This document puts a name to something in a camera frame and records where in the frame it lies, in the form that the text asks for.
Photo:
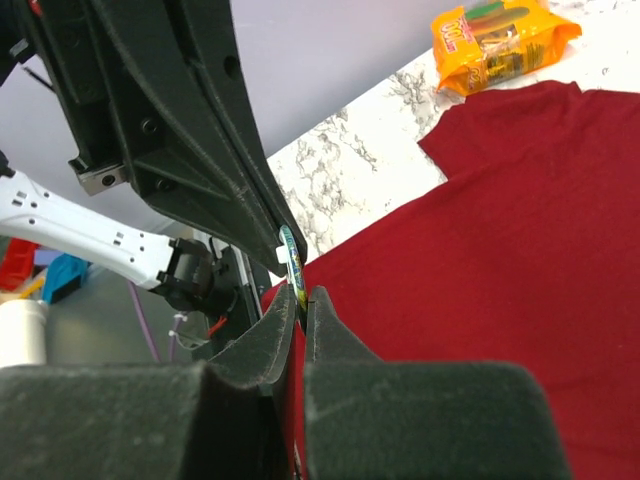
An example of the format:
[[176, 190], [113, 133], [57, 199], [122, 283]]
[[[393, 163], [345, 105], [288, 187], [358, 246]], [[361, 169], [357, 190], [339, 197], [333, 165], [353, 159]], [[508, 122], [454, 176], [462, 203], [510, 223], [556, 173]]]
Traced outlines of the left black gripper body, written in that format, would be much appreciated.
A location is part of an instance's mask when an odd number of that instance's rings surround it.
[[117, 45], [106, 10], [123, 14], [128, 40], [148, 27], [147, 1], [17, 1], [22, 59], [44, 62], [78, 147], [70, 165], [89, 194], [127, 182], [150, 193], [141, 159], [150, 152], [150, 101]]

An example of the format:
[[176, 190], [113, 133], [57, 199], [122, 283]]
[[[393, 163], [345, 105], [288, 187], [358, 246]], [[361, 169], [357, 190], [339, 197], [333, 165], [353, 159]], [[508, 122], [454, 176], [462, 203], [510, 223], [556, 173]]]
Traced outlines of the red t-shirt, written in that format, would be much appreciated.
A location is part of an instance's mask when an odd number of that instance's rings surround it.
[[578, 479], [639, 475], [639, 97], [544, 81], [446, 111], [445, 182], [305, 270], [386, 360], [504, 360]]

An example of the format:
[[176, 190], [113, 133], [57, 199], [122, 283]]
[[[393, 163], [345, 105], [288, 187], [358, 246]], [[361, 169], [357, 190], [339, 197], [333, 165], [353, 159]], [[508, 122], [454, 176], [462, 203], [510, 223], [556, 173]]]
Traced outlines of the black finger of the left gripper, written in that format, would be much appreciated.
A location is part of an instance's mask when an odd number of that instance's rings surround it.
[[260, 243], [271, 251], [280, 242], [280, 228], [287, 226], [300, 260], [308, 257], [308, 245], [284, 194], [268, 165], [249, 101], [236, 43], [233, 15], [228, 1], [166, 1], [164, 3], [179, 49], [196, 83], [242, 168], [242, 186], [254, 198], [244, 204], [257, 215], [267, 238]]
[[169, 218], [209, 233], [244, 251], [276, 275], [285, 268], [276, 248], [260, 242], [266, 229], [244, 204], [252, 200], [242, 186], [243, 170], [233, 147], [185, 63], [164, 3], [150, 4], [150, 21], [136, 40], [128, 40], [124, 16], [109, 7], [117, 45], [150, 101], [150, 152], [141, 167], [150, 175], [150, 193], [140, 196]]

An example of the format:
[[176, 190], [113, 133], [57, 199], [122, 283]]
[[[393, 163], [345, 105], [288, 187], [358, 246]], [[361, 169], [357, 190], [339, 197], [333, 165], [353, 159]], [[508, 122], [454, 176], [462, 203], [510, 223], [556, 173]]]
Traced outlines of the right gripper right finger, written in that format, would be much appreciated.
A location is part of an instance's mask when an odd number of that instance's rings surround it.
[[504, 362], [386, 362], [309, 302], [304, 440], [311, 479], [568, 479], [546, 395]]

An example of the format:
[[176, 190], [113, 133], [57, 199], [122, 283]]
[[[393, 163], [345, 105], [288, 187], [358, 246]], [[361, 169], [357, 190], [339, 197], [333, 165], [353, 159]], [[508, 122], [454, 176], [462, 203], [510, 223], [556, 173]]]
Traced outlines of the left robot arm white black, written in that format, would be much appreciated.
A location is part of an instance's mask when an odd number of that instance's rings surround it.
[[[226, 1], [5, 1], [1, 71], [43, 60], [89, 193], [122, 183], [149, 207], [238, 247], [307, 304], [307, 246], [267, 163]], [[127, 226], [1, 166], [1, 231], [125, 277], [178, 310], [234, 291], [199, 242]]]

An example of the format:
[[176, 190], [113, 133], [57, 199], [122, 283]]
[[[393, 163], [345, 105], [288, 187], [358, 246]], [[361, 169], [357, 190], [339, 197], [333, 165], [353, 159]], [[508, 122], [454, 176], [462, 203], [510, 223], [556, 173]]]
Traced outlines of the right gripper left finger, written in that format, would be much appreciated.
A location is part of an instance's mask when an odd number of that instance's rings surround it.
[[1, 373], [5, 479], [289, 479], [296, 323], [281, 287], [208, 361], [16, 366]]

